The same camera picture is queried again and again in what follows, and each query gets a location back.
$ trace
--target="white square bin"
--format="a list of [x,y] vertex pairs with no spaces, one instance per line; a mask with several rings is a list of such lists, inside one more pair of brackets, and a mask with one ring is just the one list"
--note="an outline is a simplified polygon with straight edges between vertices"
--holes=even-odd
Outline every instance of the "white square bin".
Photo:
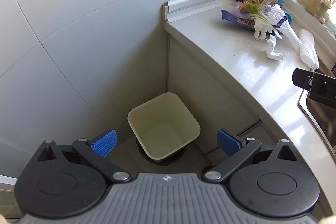
[[148,157],[156,161],[192,142],[201,132],[194,116],[171,92],[133,108],[127,120]]

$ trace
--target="blue gripper pad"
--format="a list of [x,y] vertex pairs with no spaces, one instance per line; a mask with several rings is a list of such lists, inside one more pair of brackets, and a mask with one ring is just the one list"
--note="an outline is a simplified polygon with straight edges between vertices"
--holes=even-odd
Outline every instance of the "blue gripper pad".
[[242,138],[220,129],[217,132],[217,144],[229,157],[231,157],[234,153],[242,149],[246,143]]
[[111,130],[91,144],[91,149],[105,158],[117,144],[117,133]]

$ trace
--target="floor tile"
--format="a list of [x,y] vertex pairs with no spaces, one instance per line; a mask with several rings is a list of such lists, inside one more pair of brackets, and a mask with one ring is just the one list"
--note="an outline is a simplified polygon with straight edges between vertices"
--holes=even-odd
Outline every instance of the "floor tile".
[[185,154],[175,163],[167,166],[159,166],[144,159],[138,151],[136,137],[125,142],[126,147],[138,162],[143,172],[147,173],[201,173],[203,168],[211,165],[210,160],[194,143],[190,143]]
[[320,203],[317,203],[313,212],[311,213],[313,217],[317,219],[317,221],[320,221],[322,218],[326,217],[325,212],[323,211],[323,208]]
[[22,213],[19,209],[19,206],[16,204],[10,211],[8,211],[5,215],[6,218],[20,218],[22,217]]
[[2,214],[3,216],[5,216],[6,213],[11,210],[11,208],[12,208],[12,206],[0,205],[0,214]]
[[16,203],[14,192],[0,191],[0,205],[14,205]]
[[106,159],[129,172],[133,177],[136,173],[142,172],[140,165],[136,162],[126,145],[123,143],[115,147],[106,156]]

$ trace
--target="cabinet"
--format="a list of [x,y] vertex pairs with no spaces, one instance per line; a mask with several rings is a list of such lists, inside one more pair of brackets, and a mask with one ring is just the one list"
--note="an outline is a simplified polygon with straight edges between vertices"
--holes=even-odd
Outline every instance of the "cabinet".
[[168,91],[177,94],[201,126],[203,153],[218,147],[217,131],[238,134],[258,119],[174,38],[169,38]]
[[[240,134],[239,137],[242,139],[255,138],[260,140],[263,144],[276,144],[277,141],[271,136],[268,131],[263,127],[262,123],[258,123],[256,126]],[[217,148],[207,154],[209,160],[214,164],[218,165],[228,158],[223,150]]]

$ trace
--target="blue object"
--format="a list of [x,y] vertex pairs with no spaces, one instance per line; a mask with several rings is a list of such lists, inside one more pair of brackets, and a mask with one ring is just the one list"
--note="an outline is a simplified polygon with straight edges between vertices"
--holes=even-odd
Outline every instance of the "blue object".
[[281,9],[282,9],[284,3],[285,3],[285,0],[278,0],[278,2],[277,2],[277,4],[279,4]]
[[242,149],[244,143],[243,139],[238,136],[233,137],[222,129],[217,132],[217,144],[229,157]]
[[291,14],[289,12],[286,12],[286,11],[284,11],[284,12],[285,12],[285,15],[288,17],[288,23],[289,23],[289,25],[291,25],[292,24],[292,16],[291,16]]
[[115,130],[103,135],[101,138],[96,140],[91,145],[91,149],[95,151],[98,155],[105,158],[117,144],[117,133]]

